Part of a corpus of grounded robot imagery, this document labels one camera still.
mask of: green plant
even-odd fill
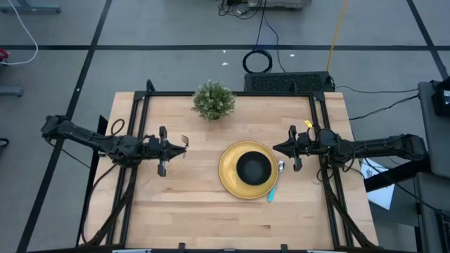
[[[208,83],[200,85],[193,95],[193,100],[192,110],[208,120],[229,115],[234,109],[233,93],[218,81],[209,80]]]

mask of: wooden table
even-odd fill
[[[129,119],[132,98],[133,93],[116,93],[110,124]],[[326,103],[332,130],[352,140],[343,95],[326,93]],[[144,161],[139,166],[126,246],[177,248],[184,242],[188,249],[280,249],[280,244],[288,244],[289,249],[332,249],[323,186],[316,179],[317,156],[302,157],[303,168],[294,172],[293,160],[274,151],[286,161],[286,167],[272,203],[266,196],[257,200],[234,197],[221,184],[217,171],[221,154],[236,141],[258,141],[271,148],[288,139],[291,124],[299,132],[306,131],[304,121],[311,121],[308,98],[239,96],[235,112],[215,122],[200,118],[192,105],[189,96],[150,97],[144,134],[157,135],[159,126],[165,125],[171,143],[182,145],[182,134],[190,143],[184,159],[178,156],[167,164],[167,177],[158,176],[158,161]],[[321,119],[318,103],[317,109]],[[140,115],[136,118],[138,126]],[[119,135],[126,134],[125,129],[127,125]],[[110,166],[109,158],[101,158],[96,178]],[[112,171],[94,191],[86,220],[87,238],[111,212],[118,171]],[[341,177],[349,215],[377,244],[361,175],[350,170],[341,172]],[[336,217],[344,245],[337,212]],[[122,217],[117,220],[115,242],[121,223]]]

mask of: red object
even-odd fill
[[[8,59],[9,55],[4,49],[0,48],[0,61]]]

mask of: yellow cable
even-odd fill
[[[331,66],[331,58],[333,57],[333,49],[335,48],[336,41],[338,40],[339,28],[342,23],[342,19],[344,19],[345,10],[347,9],[348,0],[344,0],[344,6],[342,7],[342,11],[340,12],[339,21],[337,22],[335,36],[333,37],[333,43],[331,44],[330,55],[328,55],[328,62],[326,64],[326,71],[330,72]]]

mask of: black bracket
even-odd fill
[[[281,245],[281,253],[288,253],[289,249],[288,249],[288,245]]]
[[[186,243],[180,242],[178,244],[178,253],[184,253],[184,249],[186,248]]]
[[[149,79],[147,79],[147,85],[146,85],[146,95],[150,96],[152,94],[152,92],[156,91],[155,87],[153,86],[152,81],[150,81]]]
[[[325,93],[323,91],[313,91],[312,96],[321,102],[325,102]]]

